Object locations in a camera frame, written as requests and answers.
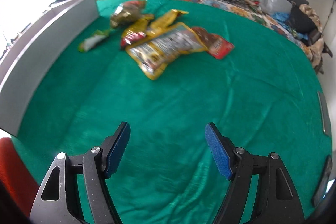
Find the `green white small packet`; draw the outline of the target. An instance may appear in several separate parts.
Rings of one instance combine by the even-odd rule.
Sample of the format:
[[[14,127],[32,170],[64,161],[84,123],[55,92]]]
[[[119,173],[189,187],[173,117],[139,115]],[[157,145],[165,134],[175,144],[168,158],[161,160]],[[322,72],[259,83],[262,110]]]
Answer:
[[[88,52],[100,44],[103,40],[108,38],[111,33],[111,29],[101,31],[97,30],[90,37],[86,38],[83,42],[81,42],[78,46],[79,52]]]

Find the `clear plastic bag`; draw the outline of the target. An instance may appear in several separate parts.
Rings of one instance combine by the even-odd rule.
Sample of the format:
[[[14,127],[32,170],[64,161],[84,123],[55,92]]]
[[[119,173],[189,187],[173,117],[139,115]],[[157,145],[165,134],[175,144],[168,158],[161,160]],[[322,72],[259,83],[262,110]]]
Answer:
[[[260,0],[259,6],[262,12],[269,15],[275,14],[276,12],[289,14],[292,8],[292,4],[287,0]]]

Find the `green gold snack bag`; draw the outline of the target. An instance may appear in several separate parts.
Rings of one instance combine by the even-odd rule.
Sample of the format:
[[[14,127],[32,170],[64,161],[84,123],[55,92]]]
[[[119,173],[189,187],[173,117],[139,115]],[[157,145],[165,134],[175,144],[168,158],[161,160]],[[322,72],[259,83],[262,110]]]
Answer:
[[[120,25],[133,23],[143,16],[146,0],[133,0],[121,3],[110,17],[110,27],[115,29]]]

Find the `red brown snack packet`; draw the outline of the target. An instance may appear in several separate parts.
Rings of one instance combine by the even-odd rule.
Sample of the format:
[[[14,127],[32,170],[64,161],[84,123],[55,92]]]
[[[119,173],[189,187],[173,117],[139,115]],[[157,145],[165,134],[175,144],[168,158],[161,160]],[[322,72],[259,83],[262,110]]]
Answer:
[[[211,34],[201,27],[191,28],[197,36],[201,39],[202,43],[207,47],[207,52],[217,60],[222,60],[233,49],[234,45],[218,34]]]

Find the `black phone at edge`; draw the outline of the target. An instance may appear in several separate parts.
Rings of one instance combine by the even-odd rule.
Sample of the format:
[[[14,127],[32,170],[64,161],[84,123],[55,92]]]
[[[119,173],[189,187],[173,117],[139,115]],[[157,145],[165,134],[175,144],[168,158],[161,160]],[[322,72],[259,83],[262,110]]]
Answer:
[[[322,201],[323,197],[326,194],[327,184],[329,182],[332,167],[333,167],[332,157],[331,155],[328,155],[326,157],[325,164],[323,166],[323,171],[321,173],[319,183],[315,189],[313,198],[311,200],[314,207],[318,206],[318,204]]]

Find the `gold foil snack bag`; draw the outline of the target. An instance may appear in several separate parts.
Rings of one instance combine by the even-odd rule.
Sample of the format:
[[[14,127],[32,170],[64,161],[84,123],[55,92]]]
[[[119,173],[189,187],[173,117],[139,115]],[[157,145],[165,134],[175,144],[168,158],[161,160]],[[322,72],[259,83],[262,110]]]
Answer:
[[[154,19],[153,14],[145,14],[141,16],[136,22],[128,26],[121,35],[120,48],[124,50],[144,38],[146,38],[146,30],[150,21]]]

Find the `black bag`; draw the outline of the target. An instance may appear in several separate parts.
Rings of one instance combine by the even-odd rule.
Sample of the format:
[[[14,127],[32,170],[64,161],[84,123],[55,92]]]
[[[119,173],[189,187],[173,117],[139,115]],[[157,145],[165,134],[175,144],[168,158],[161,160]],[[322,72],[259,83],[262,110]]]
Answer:
[[[308,34],[317,28],[315,23],[295,5],[292,6],[285,24],[301,34]]]

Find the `yellow snack pouch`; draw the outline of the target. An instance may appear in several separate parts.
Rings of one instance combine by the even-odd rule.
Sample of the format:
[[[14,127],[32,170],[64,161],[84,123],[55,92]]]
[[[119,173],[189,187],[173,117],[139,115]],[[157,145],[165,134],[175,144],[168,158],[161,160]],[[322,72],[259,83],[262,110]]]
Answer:
[[[151,22],[146,31],[146,34],[149,36],[156,36],[158,34],[161,34],[167,28],[169,28],[169,26],[171,26],[178,17],[187,14],[189,14],[189,12],[187,11],[171,9],[162,16],[160,16],[158,19]]]

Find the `grey phone on cloth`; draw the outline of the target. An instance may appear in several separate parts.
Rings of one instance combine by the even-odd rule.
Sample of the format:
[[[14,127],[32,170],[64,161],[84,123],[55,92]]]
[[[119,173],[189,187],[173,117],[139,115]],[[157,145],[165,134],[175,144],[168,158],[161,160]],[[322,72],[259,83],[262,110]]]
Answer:
[[[321,118],[322,118],[322,128],[323,133],[327,136],[331,136],[331,123],[329,112],[327,108],[327,102],[324,94],[322,92],[317,92],[320,110],[321,110]]]

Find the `yellow bordered clear bag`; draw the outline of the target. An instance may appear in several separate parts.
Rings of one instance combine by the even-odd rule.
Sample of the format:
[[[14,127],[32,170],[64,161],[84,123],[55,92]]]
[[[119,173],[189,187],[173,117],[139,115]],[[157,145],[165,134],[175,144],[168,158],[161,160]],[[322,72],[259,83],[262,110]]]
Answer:
[[[126,47],[126,53],[137,63],[145,76],[156,80],[166,67],[181,55],[207,51],[197,33],[179,22],[153,38],[145,38]]]

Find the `green table cloth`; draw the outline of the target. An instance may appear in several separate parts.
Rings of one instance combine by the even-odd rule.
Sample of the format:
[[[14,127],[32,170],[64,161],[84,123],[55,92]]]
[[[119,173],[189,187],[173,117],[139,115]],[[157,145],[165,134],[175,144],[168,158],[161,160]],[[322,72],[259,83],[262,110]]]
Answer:
[[[119,4],[98,1],[99,18],[55,61],[26,110],[13,143],[34,179],[43,180],[57,153],[85,153],[126,121],[130,140],[107,181],[123,223],[211,223],[229,184],[205,140],[205,126],[213,122],[250,153],[278,153],[310,215],[332,144],[322,131],[321,85],[305,53],[233,13],[147,0],[147,13],[183,10],[185,24],[234,45],[221,60],[206,52],[181,56],[150,80],[120,50],[121,30],[87,53],[77,49],[109,27]]]

